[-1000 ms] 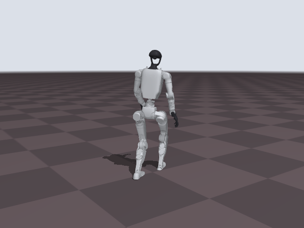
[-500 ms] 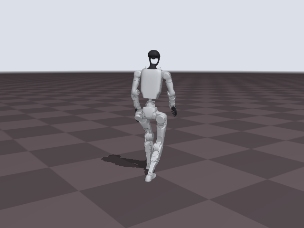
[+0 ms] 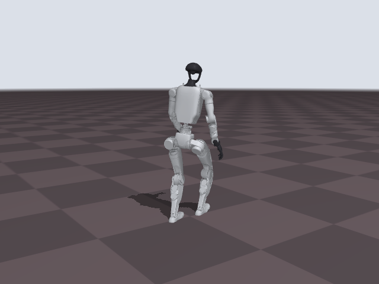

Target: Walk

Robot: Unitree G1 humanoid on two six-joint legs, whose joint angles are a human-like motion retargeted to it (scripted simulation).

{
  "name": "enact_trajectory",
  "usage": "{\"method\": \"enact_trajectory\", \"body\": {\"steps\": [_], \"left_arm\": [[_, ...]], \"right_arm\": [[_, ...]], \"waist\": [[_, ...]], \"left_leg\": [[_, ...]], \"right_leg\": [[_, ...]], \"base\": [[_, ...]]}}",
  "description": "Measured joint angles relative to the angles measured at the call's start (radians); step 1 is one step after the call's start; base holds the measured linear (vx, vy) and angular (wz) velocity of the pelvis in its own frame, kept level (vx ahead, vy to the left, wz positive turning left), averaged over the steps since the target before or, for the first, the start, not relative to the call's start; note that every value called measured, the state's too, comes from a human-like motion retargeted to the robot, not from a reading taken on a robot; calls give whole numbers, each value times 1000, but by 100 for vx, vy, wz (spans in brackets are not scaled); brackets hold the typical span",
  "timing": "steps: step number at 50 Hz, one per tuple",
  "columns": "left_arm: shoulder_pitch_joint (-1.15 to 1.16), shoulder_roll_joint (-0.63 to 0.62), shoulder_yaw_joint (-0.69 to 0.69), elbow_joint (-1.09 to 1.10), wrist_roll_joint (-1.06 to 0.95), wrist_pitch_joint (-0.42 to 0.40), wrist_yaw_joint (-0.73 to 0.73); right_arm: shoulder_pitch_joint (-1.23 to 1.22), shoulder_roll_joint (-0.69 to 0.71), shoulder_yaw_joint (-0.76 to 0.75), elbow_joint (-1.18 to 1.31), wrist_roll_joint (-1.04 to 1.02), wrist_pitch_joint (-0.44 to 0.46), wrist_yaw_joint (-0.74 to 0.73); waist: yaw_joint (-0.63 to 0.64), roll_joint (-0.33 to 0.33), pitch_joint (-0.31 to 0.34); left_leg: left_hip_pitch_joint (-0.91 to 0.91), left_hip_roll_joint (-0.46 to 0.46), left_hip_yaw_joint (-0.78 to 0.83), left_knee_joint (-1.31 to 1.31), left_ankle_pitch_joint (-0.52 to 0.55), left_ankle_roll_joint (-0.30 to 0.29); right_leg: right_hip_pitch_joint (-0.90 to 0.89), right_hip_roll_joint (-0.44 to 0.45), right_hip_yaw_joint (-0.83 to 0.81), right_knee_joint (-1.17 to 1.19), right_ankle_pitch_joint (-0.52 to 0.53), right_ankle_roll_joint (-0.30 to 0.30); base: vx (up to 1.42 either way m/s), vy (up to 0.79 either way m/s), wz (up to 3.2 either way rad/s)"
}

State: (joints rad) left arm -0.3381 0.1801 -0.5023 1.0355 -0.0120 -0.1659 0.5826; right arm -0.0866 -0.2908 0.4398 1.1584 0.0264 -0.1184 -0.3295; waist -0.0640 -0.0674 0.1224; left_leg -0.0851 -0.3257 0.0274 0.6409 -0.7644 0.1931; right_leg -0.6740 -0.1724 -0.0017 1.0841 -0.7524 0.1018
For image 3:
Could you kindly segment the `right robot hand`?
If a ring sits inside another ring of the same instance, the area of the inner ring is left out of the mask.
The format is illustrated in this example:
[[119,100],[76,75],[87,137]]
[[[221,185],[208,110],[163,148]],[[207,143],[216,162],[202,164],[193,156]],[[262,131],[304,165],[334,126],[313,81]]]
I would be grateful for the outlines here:
[[223,152],[222,152],[222,147],[220,145],[220,141],[218,142],[217,140],[213,140],[213,144],[214,144],[214,146],[217,146],[217,149],[220,152],[220,154],[218,155],[218,156],[220,156],[219,160],[222,159],[223,158]]

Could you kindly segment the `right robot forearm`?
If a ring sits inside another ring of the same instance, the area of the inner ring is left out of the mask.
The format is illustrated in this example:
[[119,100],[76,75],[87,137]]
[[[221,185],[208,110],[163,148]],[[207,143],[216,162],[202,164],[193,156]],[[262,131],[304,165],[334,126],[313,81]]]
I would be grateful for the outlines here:
[[215,119],[215,122],[213,123],[210,123],[208,125],[209,129],[210,129],[210,137],[211,137],[211,143],[213,144],[213,140],[218,140],[218,133],[217,133],[217,122],[216,122],[216,116],[214,115],[214,119]]

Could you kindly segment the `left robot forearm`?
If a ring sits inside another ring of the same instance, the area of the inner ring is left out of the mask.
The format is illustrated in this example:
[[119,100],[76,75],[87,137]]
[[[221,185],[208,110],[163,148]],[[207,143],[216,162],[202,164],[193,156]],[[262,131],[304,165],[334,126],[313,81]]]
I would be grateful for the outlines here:
[[180,122],[177,122],[176,118],[170,117],[170,119],[171,119],[171,122],[174,124],[174,127],[179,131],[182,127],[182,124]]

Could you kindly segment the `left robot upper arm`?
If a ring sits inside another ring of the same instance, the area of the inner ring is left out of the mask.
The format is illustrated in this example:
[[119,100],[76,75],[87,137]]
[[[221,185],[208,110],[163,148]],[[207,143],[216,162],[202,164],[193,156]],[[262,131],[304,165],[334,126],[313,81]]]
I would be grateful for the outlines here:
[[176,90],[178,87],[174,87],[169,90],[169,108],[168,114],[172,118],[176,118],[175,116],[175,98],[176,98]]

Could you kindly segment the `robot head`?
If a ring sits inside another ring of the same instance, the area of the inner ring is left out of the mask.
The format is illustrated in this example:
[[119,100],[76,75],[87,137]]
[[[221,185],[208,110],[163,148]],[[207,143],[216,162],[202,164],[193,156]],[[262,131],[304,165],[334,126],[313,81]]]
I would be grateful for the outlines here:
[[[197,83],[201,77],[201,72],[203,71],[201,66],[198,65],[197,63],[189,63],[185,70],[188,72],[189,80],[186,85],[184,86],[196,86],[195,83]],[[194,75],[195,73],[198,73],[198,79],[197,80],[192,80],[191,79],[191,74]]]

